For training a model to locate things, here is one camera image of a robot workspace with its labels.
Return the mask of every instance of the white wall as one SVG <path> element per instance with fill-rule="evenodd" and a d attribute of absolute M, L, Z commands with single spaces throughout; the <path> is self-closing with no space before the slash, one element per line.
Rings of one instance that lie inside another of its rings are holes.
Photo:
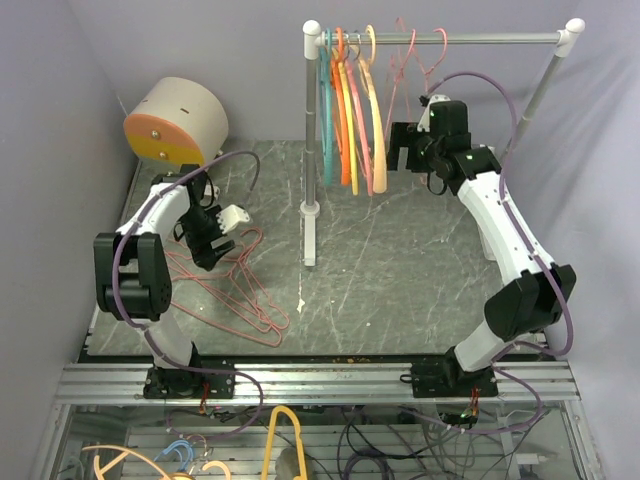
<path fill-rule="evenodd" d="M 97 58 L 128 109 L 163 76 L 185 76 L 219 96 L 230 121 L 230 135 L 257 139 L 304 136 L 305 62 L 302 24 L 318 20 L 324 28 L 393 31 L 396 17 L 420 32 L 438 26 L 450 32 L 554 32 L 564 27 L 579 0 L 535 2 L 492 0 L 69 0 Z M 394 50 L 380 50 L 376 81 L 382 99 L 385 72 Z M 458 70 L 489 72 L 517 98 L 528 92 L 549 46 L 451 46 L 435 75 Z M 420 47 L 427 66 L 440 47 Z M 423 85 L 411 64 L 413 115 Z M 450 82 L 447 92 L 473 103 L 474 136 L 495 143 L 508 126 L 500 95 L 474 79 Z M 398 96 L 398 119 L 406 107 Z"/>
<path fill-rule="evenodd" d="M 640 4 L 584 0 L 585 34 L 514 157 L 510 189 L 578 282 L 570 363 L 609 478 L 638 478 Z M 553 330 L 556 344 L 564 327 Z"/>
<path fill-rule="evenodd" d="M 113 228 L 134 163 L 66 3 L 2 2 L 0 71 L 0 465 L 18 479 L 79 352 L 95 298 L 92 239 Z"/>

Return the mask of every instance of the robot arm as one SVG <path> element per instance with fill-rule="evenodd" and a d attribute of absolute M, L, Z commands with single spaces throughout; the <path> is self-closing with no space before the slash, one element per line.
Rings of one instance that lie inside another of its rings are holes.
<path fill-rule="evenodd" d="M 120 296 L 129 316 L 137 323 L 148 322 L 148 332 L 155 343 L 169 358 L 182 365 L 197 363 L 197 351 L 191 340 L 181 332 L 169 311 L 172 287 L 163 243 L 174 232 L 176 224 L 181 225 L 182 234 L 178 238 L 184 237 L 194 263 L 200 268 L 211 270 L 235 247 L 233 240 L 226 235 L 241 223 L 250 221 L 247 212 L 236 205 L 225 209 L 219 205 L 205 209 L 201 205 L 208 181 L 205 172 L 164 194 L 153 204 L 144 221 L 138 221 L 140 212 L 152 199 L 160 196 L 160 192 L 179 176 L 196 168 L 196 165 L 184 165 L 177 175 L 157 177 L 147 200 L 132 219 L 115 233 L 101 233 L 94 241 L 98 306 L 102 311 L 111 312 L 121 320 L 113 296 L 111 272 L 116 246 L 123 234 L 132 226 L 135 227 L 125 246 L 120 265 L 137 260 L 138 268 L 137 271 L 120 271 Z M 211 195 L 215 200 L 215 188 Z M 175 370 L 161 358 L 156 357 L 154 364 L 156 367 Z M 177 377 L 174 384 L 184 385 L 180 375 Z"/>
<path fill-rule="evenodd" d="M 576 276 L 570 265 L 556 265 L 540 246 L 508 191 L 501 197 L 501 166 L 489 148 L 472 146 L 467 106 L 444 96 L 421 98 L 421 102 L 425 114 L 418 124 L 393 124 L 388 168 L 397 169 L 399 149 L 407 147 L 408 169 L 435 173 L 445 189 L 458 196 L 478 224 L 488 257 L 497 260 L 504 285 L 487 300 L 484 321 L 446 353 L 445 374 L 447 382 L 454 385 L 472 382 L 509 344 L 560 319 L 561 308 L 538 262 L 551 272 L 565 299 Z M 503 202 L 508 202 L 510 213 L 533 245 L 533 253 Z"/>

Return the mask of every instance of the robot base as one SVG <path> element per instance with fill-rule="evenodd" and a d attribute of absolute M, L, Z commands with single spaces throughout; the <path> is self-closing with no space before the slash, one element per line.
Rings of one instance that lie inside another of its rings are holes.
<path fill-rule="evenodd" d="M 477 387 L 481 397 L 495 397 L 498 386 L 490 367 L 476 372 L 464 372 L 454 348 L 444 355 L 424 357 L 411 366 L 411 374 L 400 379 L 411 384 L 414 398 L 470 397 Z"/>
<path fill-rule="evenodd" d="M 153 366 L 147 372 L 147 379 L 143 389 L 145 399 L 177 399 L 203 398 L 205 386 L 208 385 L 206 398 L 231 399 L 235 388 L 233 365 L 226 360 L 201 360 L 193 345 L 190 367 L 211 368 L 214 370 L 229 370 L 228 375 L 202 375 L 173 368 Z"/>

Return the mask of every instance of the marble surface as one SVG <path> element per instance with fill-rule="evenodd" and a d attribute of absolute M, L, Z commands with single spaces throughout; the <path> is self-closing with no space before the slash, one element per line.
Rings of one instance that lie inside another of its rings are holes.
<path fill-rule="evenodd" d="M 251 148 L 262 159 L 258 184 L 246 207 L 264 239 L 249 263 L 291 323 L 282 332 L 280 346 L 272 348 L 173 308 L 201 353 L 442 353 L 480 324 L 485 300 L 500 288 L 500 275 L 497 264 L 484 258 L 476 223 L 455 197 L 432 195 L 407 171 L 389 172 L 386 194 L 354 197 L 337 180 L 325 188 L 318 161 L 318 261 L 308 268 L 301 261 L 299 214 L 303 143 L 225 145 L 225 151 L 238 148 Z M 254 168 L 252 158 L 239 157 L 211 170 L 222 190 L 223 206 L 243 201 Z M 143 162 L 129 214 L 146 198 L 153 176 L 164 171 L 166 166 Z M 231 236 L 240 239 L 238 231 Z M 210 284 L 233 291 L 228 279 Z M 257 332 L 194 282 L 176 282 L 173 298 L 223 327 L 267 342 L 278 339 L 274 331 Z M 274 322 L 283 321 L 277 312 L 268 311 Z M 100 312 L 89 353 L 131 355 L 148 350 L 135 331 Z"/>

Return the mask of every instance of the black mounting plate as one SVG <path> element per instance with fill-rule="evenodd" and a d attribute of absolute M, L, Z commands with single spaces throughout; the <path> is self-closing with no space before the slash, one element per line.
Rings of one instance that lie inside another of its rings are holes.
<path fill-rule="evenodd" d="M 498 386 L 493 370 L 486 368 L 473 377 L 458 380 L 451 385 L 443 375 L 444 356 L 430 356 L 411 365 L 410 375 L 401 378 L 410 383 L 414 398 L 469 397 L 473 387 L 477 387 L 480 397 L 496 397 Z"/>
<path fill-rule="evenodd" d="M 202 398 L 204 386 L 209 385 L 209 400 L 233 398 L 235 390 L 234 366 L 227 360 L 202 360 L 202 368 L 229 370 L 225 375 L 201 375 L 178 369 L 151 367 L 143 389 L 146 399 Z"/>

